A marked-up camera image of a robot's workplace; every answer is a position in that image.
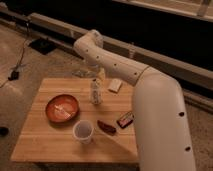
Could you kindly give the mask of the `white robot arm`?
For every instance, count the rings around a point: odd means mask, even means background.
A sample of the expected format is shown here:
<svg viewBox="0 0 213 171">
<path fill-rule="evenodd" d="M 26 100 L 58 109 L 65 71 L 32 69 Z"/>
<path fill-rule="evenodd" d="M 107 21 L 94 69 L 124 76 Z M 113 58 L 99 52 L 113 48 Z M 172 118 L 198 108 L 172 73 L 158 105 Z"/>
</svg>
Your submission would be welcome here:
<svg viewBox="0 0 213 171">
<path fill-rule="evenodd" d="M 141 171 L 196 171 L 179 82 L 147 64 L 105 50 L 96 30 L 78 38 L 73 48 L 89 65 L 98 65 L 133 86 L 133 124 Z"/>
</svg>

